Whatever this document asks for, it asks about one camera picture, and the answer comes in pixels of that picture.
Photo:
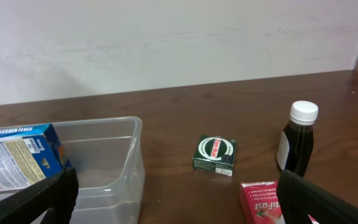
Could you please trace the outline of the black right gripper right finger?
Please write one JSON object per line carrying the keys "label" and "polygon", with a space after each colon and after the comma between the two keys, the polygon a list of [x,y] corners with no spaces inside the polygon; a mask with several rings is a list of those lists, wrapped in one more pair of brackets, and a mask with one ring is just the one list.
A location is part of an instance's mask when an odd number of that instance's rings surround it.
{"label": "black right gripper right finger", "polygon": [[277,197],[286,224],[358,224],[358,208],[290,170],[281,171]]}

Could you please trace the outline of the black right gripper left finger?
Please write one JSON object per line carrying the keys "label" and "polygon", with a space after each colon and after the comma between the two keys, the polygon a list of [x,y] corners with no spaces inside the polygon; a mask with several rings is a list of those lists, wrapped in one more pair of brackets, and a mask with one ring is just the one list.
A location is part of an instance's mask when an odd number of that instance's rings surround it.
{"label": "black right gripper left finger", "polygon": [[78,192],[75,168],[64,168],[0,201],[0,223],[32,223],[44,215],[42,223],[69,224]]}

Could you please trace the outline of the blue fever medicine box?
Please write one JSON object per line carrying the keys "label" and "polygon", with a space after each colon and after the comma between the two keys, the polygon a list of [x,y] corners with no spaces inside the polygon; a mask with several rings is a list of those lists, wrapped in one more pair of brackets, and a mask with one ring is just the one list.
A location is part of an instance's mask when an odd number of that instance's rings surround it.
{"label": "blue fever medicine box", "polygon": [[0,192],[24,189],[70,166],[51,123],[0,128]]}

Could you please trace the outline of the clear plastic container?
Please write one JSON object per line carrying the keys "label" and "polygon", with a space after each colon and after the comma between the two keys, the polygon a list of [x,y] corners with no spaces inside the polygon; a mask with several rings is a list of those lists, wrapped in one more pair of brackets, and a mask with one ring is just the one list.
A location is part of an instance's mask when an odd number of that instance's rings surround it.
{"label": "clear plastic container", "polygon": [[[79,183],[69,223],[137,223],[145,178],[141,120],[123,117],[51,124]],[[21,190],[0,192],[0,201]]]}

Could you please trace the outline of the green Zam-Buk box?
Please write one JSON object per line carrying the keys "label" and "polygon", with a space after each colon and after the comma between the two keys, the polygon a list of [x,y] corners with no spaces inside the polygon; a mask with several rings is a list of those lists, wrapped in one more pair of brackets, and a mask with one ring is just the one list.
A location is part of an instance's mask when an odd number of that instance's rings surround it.
{"label": "green Zam-Buk box", "polygon": [[194,169],[232,177],[237,141],[221,136],[201,135],[192,157]]}

